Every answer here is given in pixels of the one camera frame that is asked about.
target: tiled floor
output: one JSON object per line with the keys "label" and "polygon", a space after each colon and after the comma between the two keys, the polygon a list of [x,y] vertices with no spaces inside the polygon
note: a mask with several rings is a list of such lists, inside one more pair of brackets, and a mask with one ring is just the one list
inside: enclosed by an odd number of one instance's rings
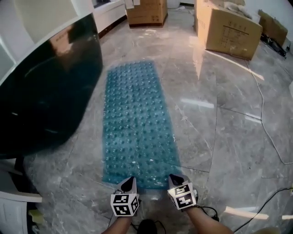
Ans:
{"label": "tiled floor", "polygon": [[[205,51],[193,31],[193,16],[170,11],[163,28],[129,29],[123,22],[101,40],[104,70],[76,134],[62,147],[25,158],[25,169],[44,197],[41,233],[101,233],[110,222],[114,186],[102,182],[103,105],[106,72],[127,61],[155,62],[172,119],[181,170],[235,230],[271,194],[292,185],[292,55],[284,61],[260,43],[252,61]],[[262,96],[265,99],[262,111]],[[168,234],[192,233],[187,217],[164,191],[141,191],[134,223],[160,220]],[[292,220],[293,197],[276,195],[239,233],[275,226],[284,233]]]}

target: plastic sheet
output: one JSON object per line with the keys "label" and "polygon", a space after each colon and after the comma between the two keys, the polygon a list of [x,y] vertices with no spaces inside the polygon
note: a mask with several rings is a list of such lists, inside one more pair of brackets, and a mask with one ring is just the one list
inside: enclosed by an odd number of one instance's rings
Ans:
{"label": "plastic sheet", "polygon": [[154,63],[111,69],[105,93],[103,181],[118,184],[135,176],[140,188],[167,188],[180,163]]}

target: black and white marker cube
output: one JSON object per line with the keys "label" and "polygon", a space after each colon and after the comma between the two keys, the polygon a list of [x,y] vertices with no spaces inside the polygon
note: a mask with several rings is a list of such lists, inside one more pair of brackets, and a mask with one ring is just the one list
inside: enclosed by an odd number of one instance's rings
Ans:
{"label": "black and white marker cube", "polygon": [[133,216],[139,207],[139,195],[132,194],[112,194],[111,207],[115,216]]}
{"label": "black and white marker cube", "polygon": [[178,210],[196,205],[192,183],[186,183],[185,185],[171,188],[168,190],[168,195],[173,205]]}

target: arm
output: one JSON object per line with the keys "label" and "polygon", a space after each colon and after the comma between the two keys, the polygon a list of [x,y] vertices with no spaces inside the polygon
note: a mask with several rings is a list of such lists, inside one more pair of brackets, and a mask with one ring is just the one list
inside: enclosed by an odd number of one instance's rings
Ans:
{"label": "arm", "polygon": [[132,217],[120,217],[102,234],[126,234]]}
{"label": "arm", "polygon": [[233,234],[229,228],[213,220],[199,208],[188,208],[186,213],[199,234]]}

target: black glossy panel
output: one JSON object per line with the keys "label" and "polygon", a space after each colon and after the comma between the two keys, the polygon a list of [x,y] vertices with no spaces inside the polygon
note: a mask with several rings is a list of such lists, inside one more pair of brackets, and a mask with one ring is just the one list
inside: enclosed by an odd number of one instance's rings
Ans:
{"label": "black glossy panel", "polygon": [[23,60],[0,86],[0,158],[64,143],[77,129],[102,67],[92,15]]}

